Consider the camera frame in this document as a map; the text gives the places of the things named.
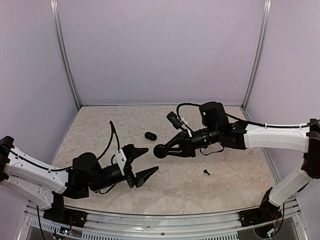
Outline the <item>black round earbud case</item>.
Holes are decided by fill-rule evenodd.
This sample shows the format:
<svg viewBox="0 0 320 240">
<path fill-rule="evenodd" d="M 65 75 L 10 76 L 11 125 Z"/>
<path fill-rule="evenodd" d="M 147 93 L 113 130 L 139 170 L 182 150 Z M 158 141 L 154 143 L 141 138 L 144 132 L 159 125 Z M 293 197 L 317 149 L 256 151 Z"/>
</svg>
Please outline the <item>black round earbud case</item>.
<svg viewBox="0 0 320 240">
<path fill-rule="evenodd" d="M 158 159 L 164 159 L 168 153 L 164 144 L 158 144 L 153 148 L 153 154 Z"/>
</svg>

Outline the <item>black earbud charging case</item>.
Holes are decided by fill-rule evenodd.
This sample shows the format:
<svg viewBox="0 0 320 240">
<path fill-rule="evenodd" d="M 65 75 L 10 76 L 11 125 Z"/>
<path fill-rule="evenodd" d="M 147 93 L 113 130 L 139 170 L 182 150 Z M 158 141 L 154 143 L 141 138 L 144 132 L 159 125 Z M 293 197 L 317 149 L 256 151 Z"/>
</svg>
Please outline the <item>black earbud charging case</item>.
<svg viewBox="0 0 320 240">
<path fill-rule="evenodd" d="M 157 135 L 155 133 L 152 132 L 145 132 L 144 137 L 150 141 L 156 141 L 157 140 Z"/>
</svg>

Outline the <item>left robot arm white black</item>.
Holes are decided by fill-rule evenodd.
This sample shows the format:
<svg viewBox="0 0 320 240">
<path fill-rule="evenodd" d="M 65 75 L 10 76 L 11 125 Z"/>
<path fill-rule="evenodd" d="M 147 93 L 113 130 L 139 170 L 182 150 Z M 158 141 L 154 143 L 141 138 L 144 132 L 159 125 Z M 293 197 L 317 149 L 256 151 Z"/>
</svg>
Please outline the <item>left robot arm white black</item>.
<svg viewBox="0 0 320 240">
<path fill-rule="evenodd" d="M 101 167 L 92 152 L 85 152 L 72 160 L 69 167 L 58 168 L 37 160 L 14 146 L 14 139 L 5 136 L 0 140 L 0 184 L 18 191 L 42 210 L 49 210 L 57 221 L 70 218 L 70 211 L 59 198 L 84 199 L 90 192 L 105 194 L 115 185 L 127 182 L 130 188 L 141 187 L 159 170 L 154 166 L 133 172 L 135 159 L 148 152 L 127 144 L 116 150 L 114 163 Z"/>
</svg>

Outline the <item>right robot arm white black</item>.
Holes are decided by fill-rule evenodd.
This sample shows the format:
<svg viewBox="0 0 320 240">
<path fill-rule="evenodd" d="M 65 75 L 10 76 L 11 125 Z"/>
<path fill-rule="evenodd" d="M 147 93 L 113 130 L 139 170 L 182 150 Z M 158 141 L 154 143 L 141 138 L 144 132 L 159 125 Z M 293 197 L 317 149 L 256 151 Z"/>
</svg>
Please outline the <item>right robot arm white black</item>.
<svg viewBox="0 0 320 240">
<path fill-rule="evenodd" d="M 276 209 L 289 197 L 301 190 L 309 182 L 320 177 L 320 122 L 310 119 L 308 123 L 293 125 L 270 125 L 237 118 L 229 122 L 230 115 L 220 102 L 207 102 L 198 106 L 203 129 L 191 130 L 181 119 L 178 111 L 166 117 L 176 129 L 181 131 L 166 144 L 153 149 L 157 158 L 175 156 L 195 157 L 196 150 L 209 145 L 220 144 L 222 148 L 246 150 L 254 148 L 287 149 L 303 153 L 303 163 L 280 183 L 265 194 L 261 207 L 256 210 L 256 218 L 266 222 Z"/>
</svg>

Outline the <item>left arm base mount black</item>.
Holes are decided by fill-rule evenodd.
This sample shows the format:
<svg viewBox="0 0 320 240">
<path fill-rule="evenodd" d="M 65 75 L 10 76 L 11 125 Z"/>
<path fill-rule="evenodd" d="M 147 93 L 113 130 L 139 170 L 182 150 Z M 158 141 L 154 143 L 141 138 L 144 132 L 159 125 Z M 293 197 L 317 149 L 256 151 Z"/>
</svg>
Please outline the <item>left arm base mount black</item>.
<svg viewBox="0 0 320 240">
<path fill-rule="evenodd" d="M 87 220 L 87 216 L 88 213 L 85 211 L 69 208 L 64 208 L 63 210 L 51 208 L 45 210 L 43 213 L 43 218 L 46 220 L 79 228 L 84 227 Z"/>
</svg>

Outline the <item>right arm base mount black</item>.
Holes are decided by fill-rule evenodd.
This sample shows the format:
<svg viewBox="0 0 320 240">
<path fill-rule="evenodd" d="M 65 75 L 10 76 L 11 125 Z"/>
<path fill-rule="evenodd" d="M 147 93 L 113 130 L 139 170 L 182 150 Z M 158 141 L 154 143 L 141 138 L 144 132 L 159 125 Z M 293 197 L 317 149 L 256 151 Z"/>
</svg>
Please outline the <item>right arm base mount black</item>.
<svg viewBox="0 0 320 240">
<path fill-rule="evenodd" d="M 243 210 L 238 213 L 242 227 L 259 225 L 280 219 L 283 215 L 279 207 L 276 208 L 262 208 L 257 207 L 249 210 Z"/>
</svg>

